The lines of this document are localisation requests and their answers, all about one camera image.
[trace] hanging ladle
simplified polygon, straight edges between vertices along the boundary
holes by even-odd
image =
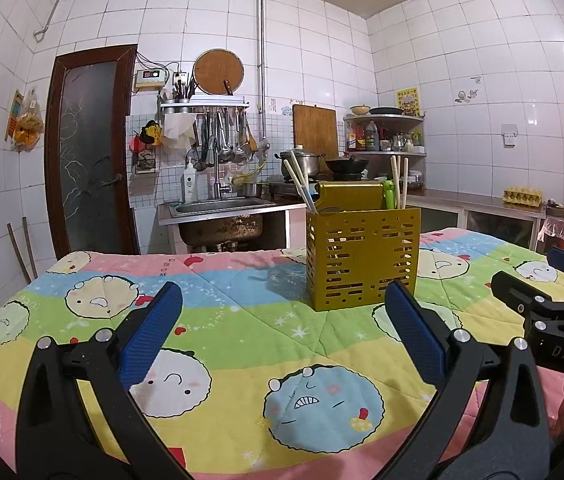
[[[226,140],[228,125],[228,112],[225,112],[224,131],[222,132],[222,118],[220,117],[220,112],[218,112],[216,123],[216,137],[220,145],[220,150],[217,152],[217,161],[220,163],[231,162],[235,157],[235,155],[233,155],[232,147],[228,145]]]
[[[244,144],[243,144],[243,142],[244,142],[244,113],[241,110],[237,111],[237,117],[236,117],[236,120],[235,120],[235,125],[236,125],[237,134],[238,134],[238,142],[236,143],[236,145],[233,149],[233,155],[235,155],[233,162],[235,164],[237,164],[238,166],[242,166],[247,161],[247,155],[246,155],[246,152],[244,151],[244,149],[242,147],[242,146],[244,146]]]

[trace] kitchen sink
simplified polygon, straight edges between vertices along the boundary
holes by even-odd
[[[169,204],[179,219],[180,237],[194,251],[247,242],[262,234],[262,210],[274,206],[261,198],[227,198]]]
[[[261,198],[225,198],[224,200],[203,200],[184,204],[170,204],[171,217],[205,213],[220,213],[225,211],[249,210],[275,205]]]

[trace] electrical box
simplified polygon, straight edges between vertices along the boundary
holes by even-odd
[[[505,146],[515,146],[517,136],[518,136],[517,124],[502,124],[502,137],[504,137]]]
[[[136,73],[136,91],[146,89],[159,90],[166,83],[166,70],[151,68],[138,70]]]
[[[182,81],[182,85],[186,86],[188,81],[188,74],[186,72],[176,72],[173,74],[173,85],[177,85],[178,81]]]

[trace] stick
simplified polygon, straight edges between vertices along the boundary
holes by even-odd
[[[398,197],[394,200],[393,208],[399,209],[400,208],[400,187],[398,186],[398,182],[400,181],[400,174],[398,173],[398,165],[395,155],[391,155],[391,170],[393,171],[393,184],[395,189],[393,190],[393,197]]]
[[[24,260],[22,260],[22,255],[20,254],[20,250],[18,249],[18,243],[15,241],[13,228],[11,227],[11,224],[6,224],[6,228],[9,230],[9,237],[11,238],[11,244],[13,245],[13,249],[15,250],[15,255],[18,258],[18,263],[20,264],[20,269],[22,270],[24,279],[26,280],[27,285],[30,285],[31,277],[28,275],[27,267],[26,265],[24,265]]]
[[[306,185],[306,189],[309,189],[309,168],[305,164],[302,169],[303,169],[302,176],[304,177],[304,184]]]
[[[300,168],[300,164],[298,163],[296,154],[293,152],[293,150],[291,150],[291,160],[293,161],[293,167],[296,170],[296,175],[298,179],[301,179],[301,182],[305,184],[306,187],[309,187],[309,179],[307,177],[306,181],[304,180],[304,172]]]
[[[286,158],[283,162],[289,175],[291,175],[291,179],[293,179],[293,182],[296,184],[297,192],[300,194],[300,197],[302,197],[302,200],[304,200],[307,209],[313,213],[317,213],[317,209],[315,208],[315,204],[313,204],[309,190],[300,184],[300,180],[298,179],[296,172],[293,171],[293,168],[291,168],[288,159]]]
[[[402,156],[398,155],[398,180],[395,181],[395,192],[397,193],[395,196],[397,198],[396,202],[397,205],[395,206],[396,209],[400,208],[400,175],[402,174]]]
[[[402,182],[402,207],[400,209],[406,209],[406,190],[407,181],[409,176],[409,159],[404,157],[404,180]]]
[[[31,262],[31,270],[33,271],[33,278],[38,278],[38,270],[36,269],[36,262],[33,259],[33,250],[31,250],[31,240],[28,237],[27,217],[22,217],[22,228],[24,229],[24,240],[27,243],[28,260]]]

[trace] door handle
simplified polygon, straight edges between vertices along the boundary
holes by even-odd
[[[116,176],[113,177],[113,180],[107,180],[106,182],[100,183],[100,185],[102,187],[106,187],[106,186],[110,186],[111,184],[115,184],[116,182],[119,182],[120,180],[122,180],[122,174],[117,173]]]

